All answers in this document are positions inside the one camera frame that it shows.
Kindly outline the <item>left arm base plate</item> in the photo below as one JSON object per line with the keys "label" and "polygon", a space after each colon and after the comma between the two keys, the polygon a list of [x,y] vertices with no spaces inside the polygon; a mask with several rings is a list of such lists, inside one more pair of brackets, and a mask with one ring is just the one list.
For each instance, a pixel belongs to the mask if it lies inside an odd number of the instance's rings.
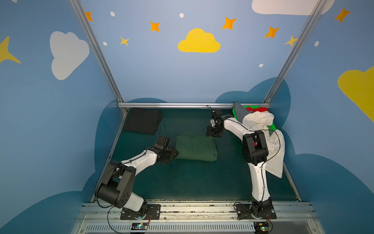
{"label": "left arm base plate", "polygon": [[137,213],[127,208],[123,208],[121,211],[121,220],[159,220],[161,205],[159,204],[148,204],[144,214]]}

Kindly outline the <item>dark green t-shirt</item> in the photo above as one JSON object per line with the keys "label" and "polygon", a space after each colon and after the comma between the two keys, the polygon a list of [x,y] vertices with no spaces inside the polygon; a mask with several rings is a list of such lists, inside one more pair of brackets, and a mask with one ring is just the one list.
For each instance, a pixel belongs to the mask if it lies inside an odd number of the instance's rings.
{"label": "dark green t-shirt", "polygon": [[213,137],[206,135],[190,136],[181,134],[176,137],[178,160],[200,160],[215,162],[218,151]]}

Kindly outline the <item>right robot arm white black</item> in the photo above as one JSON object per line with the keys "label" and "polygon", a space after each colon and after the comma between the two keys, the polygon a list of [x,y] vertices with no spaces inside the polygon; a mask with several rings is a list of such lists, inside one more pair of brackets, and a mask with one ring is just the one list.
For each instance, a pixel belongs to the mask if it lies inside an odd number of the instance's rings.
{"label": "right robot arm white black", "polygon": [[242,156],[247,162],[252,184],[252,214],[262,217],[273,209],[266,181],[266,162],[269,154],[265,133],[251,130],[233,116],[212,117],[207,127],[207,136],[221,137],[228,130],[242,141]]}

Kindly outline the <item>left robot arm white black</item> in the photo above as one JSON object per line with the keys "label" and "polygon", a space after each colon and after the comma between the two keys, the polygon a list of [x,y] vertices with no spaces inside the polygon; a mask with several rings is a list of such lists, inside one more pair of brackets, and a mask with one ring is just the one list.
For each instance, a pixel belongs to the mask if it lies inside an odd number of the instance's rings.
{"label": "left robot arm white black", "polygon": [[163,150],[148,148],[129,160],[110,162],[95,191],[96,198],[117,208],[125,208],[143,215],[146,201],[132,191],[135,177],[157,163],[169,163],[178,154],[173,147]]}

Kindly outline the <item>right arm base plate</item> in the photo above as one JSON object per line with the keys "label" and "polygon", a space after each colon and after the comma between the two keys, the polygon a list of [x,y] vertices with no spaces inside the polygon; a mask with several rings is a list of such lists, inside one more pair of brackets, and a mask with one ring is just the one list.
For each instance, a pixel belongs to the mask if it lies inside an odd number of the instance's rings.
{"label": "right arm base plate", "polygon": [[237,212],[237,220],[243,219],[276,219],[274,207],[264,204],[242,204],[234,203],[234,210]]}

